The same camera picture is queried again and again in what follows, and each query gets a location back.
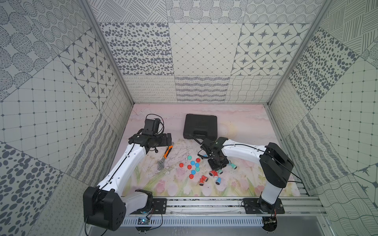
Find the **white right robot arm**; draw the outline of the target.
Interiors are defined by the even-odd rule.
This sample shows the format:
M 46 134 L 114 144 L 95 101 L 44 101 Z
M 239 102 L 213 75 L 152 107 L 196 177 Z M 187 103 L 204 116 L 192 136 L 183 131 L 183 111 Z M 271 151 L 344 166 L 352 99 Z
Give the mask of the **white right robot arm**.
M 266 178 L 266 185 L 258 199 L 258 209 L 263 213 L 275 214 L 277 212 L 279 195 L 289 182 L 294 163 L 276 143 L 256 146 L 239 143 L 225 137 L 219 137 L 215 141 L 206 138 L 198 143 L 206 153 L 205 156 L 201 154 L 198 156 L 207 159 L 214 172 L 231 165 L 229 157 L 260 164 Z

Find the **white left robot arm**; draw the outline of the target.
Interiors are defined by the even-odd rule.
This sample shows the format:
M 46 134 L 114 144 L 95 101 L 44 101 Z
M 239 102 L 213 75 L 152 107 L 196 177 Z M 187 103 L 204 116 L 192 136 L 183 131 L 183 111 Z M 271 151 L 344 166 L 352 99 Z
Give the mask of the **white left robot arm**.
M 119 229 L 126 216 L 137 212 L 151 215 L 155 211 L 152 192 L 137 189 L 131 195 L 122 193 L 139 162 L 158 147 L 171 149 L 172 138 L 164 131 L 164 121 L 159 115 L 145 119 L 144 127 L 129 138 L 128 146 L 109 174 L 95 187 L 88 187 L 83 194 L 85 224 L 106 231 Z

